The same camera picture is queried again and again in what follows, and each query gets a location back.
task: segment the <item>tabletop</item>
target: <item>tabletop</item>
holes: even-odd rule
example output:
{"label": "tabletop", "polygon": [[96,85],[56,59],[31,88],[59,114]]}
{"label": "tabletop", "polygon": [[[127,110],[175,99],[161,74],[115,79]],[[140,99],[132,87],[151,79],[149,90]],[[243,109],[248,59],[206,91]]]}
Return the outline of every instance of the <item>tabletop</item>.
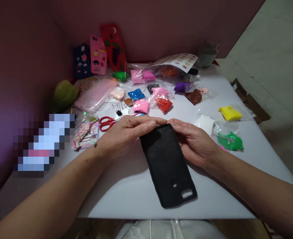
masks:
{"label": "tabletop", "polygon": [[[160,109],[152,109],[149,115],[167,120],[177,118],[193,124],[199,109],[201,112],[213,113],[216,120],[223,121],[222,115],[218,113],[219,107],[232,104],[244,107],[229,81],[219,73],[218,66],[212,65],[202,70],[200,85],[213,89],[219,95],[196,106],[183,95],[175,95],[175,99],[171,100],[173,109],[166,115]],[[113,117],[115,112],[111,103],[107,103],[97,114],[99,117]],[[232,153],[260,170],[293,184],[293,175],[258,125],[254,121],[242,121],[239,126],[245,150]],[[44,178],[23,179],[11,176],[0,191],[0,220],[80,153],[81,151],[74,152],[70,145],[66,145]],[[177,208],[162,208],[140,140],[137,139],[125,155],[102,174],[89,192],[78,216],[130,219],[255,218],[245,204],[220,182],[200,168],[193,165],[188,165],[188,168],[198,193],[197,199]]]}

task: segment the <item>red phone case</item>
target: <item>red phone case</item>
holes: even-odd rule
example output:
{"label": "red phone case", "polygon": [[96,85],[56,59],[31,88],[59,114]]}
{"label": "red phone case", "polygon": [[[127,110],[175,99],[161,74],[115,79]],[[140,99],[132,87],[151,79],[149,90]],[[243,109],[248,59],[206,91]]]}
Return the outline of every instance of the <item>red phone case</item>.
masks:
{"label": "red phone case", "polygon": [[125,71],[127,60],[119,27],[114,23],[104,24],[100,26],[100,32],[111,69],[113,71]]}

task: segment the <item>scissors handle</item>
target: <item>scissors handle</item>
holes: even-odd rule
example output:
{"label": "scissors handle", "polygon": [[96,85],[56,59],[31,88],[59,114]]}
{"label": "scissors handle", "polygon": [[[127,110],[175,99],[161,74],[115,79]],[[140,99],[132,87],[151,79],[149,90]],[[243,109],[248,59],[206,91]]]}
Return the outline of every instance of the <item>scissors handle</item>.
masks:
{"label": "scissors handle", "polygon": [[99,123],[100,123],[100,124],[104,124],[104,123],[110,123],[110,122],[112,122],[112,121],[114,121],[113,118],[111,118],[111,117],[109,117],[109,116],[104,116],[104,117],[102,117],[102,118],[99,120]]}
{"label": "scissors handle", "polygon": [[110,129],[112,127],[112,125],[114,125],[114,121],[106,121],[103,122],[102,124],[100,124],[99,129],[101,130],[101,132],[106,132],[108,129]]}

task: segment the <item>black phone case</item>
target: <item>black phone case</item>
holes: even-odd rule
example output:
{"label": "black phone case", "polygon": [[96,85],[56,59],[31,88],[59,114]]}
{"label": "black phone case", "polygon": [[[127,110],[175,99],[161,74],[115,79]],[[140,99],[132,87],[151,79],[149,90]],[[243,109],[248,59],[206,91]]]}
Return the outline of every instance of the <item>black phone case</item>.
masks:
{"label": "black phone case", "polygon": [[[196,198],[197,192],[172,125],[160,125],[140,140],[161,206],[176,207]],[[192,195],[183,198],[185,190],[192,190]]]}

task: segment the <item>pink wall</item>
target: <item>pink wall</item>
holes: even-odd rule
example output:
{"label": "pink wall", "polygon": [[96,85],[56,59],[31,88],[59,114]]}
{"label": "pink wall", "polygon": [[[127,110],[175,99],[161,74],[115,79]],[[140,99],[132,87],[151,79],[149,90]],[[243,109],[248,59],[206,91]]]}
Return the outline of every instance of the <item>pink wall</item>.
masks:
{"label": "pink wall", "polygon": [[230,52],[265,0],[53,0],[52,13],[74,46],[100,35],[101,23],[119,25],[128,61],[196,53],[205,38]]}
{"label": "pink wall", "polygon": [[71,66],[72,46],[46,2],[0,0],[0,185],[11,170],[13,118],[45,112]]}

